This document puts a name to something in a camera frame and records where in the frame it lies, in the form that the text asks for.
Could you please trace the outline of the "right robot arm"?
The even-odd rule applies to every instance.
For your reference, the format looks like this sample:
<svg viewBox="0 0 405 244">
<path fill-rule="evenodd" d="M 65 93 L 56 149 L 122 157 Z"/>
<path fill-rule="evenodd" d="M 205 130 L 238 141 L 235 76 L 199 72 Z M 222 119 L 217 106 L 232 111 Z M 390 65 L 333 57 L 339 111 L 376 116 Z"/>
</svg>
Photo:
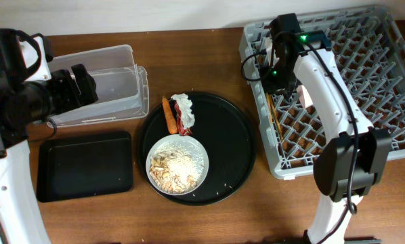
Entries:
<svg viewBox="0 0 405 244">
<path fill-rule="evenodd" d="M 381 181 L 391 135 L 362 113 L 343 81 L 322 31 L 271 31 L 270 73 L 294 75 L 322 123 L 326 146 L 313 166 L 320 200 L 301 243 L 344 243 L 358 204 Z"/>
</svg>

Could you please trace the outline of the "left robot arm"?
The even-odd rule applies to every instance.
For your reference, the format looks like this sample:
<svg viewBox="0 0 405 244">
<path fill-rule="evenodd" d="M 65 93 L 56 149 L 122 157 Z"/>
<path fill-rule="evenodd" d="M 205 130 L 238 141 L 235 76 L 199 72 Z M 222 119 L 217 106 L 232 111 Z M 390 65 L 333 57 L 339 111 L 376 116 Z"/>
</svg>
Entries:
<svg viewBox="0 0 405 244">
<path fill-rule="evenodd" d="M 49 243 L 30 176 L 26 127 L 98 101 L 83 64 L 51 72 L 50 41 L 0 28 L 0 243 Z"/>
</svg>

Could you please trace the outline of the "wooden chopstick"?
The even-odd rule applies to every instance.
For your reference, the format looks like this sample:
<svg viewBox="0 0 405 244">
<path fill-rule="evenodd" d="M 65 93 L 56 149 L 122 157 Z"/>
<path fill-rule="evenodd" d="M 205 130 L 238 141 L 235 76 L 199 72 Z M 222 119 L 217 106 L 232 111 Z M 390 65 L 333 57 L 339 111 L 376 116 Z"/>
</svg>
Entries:
<svg viewBox="0 0 405 244">
<path fill-rule="evenodd" d="M 275 130 L 278 130 L 278 126 L 276 124 L 276 115 L 275 115 L 275 112 L 274 112 L 272 97 L 271 97 L 271 95 L 269 95 L 269 93 L 266 93 L 265 97 L 266 97 L 266 100 L 267 100 L 267 103 L 268 103 L 268 108 L 269 108 L 269 111 L 270 111 L 270 121 L 274 125 Z"/>
<path fill-rule="evenodd" d="M 273 113 L 272 116 L 273 116 L 273 118 L 275 120 L 276 128 L 277 128 L 279 136 L 280 136 L 280 141 L 282 142 L 284 140 L 283 135 L 282 135 L 282 128 L 280 126 L 280 123 L 279 123 L 279 120 L 278 120 L 278 115 L 277 115 L 277 112 L 276 112 L 276 107 L 274 105 L 274 102 L 273 102 L 273 99 L 272 99 L 271 96 L 269 96 L 269 102 L 270 102 L 270 107 L 271 107 L 271 110 L 272 110 L 272 113 Z"/>
</svg>

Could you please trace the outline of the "white napkin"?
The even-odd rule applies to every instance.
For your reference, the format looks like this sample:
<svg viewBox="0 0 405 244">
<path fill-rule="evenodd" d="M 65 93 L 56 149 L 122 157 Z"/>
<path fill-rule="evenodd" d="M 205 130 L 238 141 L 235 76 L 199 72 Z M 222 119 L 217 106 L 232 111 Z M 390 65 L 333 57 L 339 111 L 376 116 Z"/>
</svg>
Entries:
<svg viewBox="0 0 405 244">
<path fill-rule="evenodd" d="M 195 122 L 194 114 L 192 113 L 192 101 L 187 94 L 174 94 L 171 97 L 176 101 L 179 111 L 180 120 L 184 129 L 190 129 Z"/>
</svg>

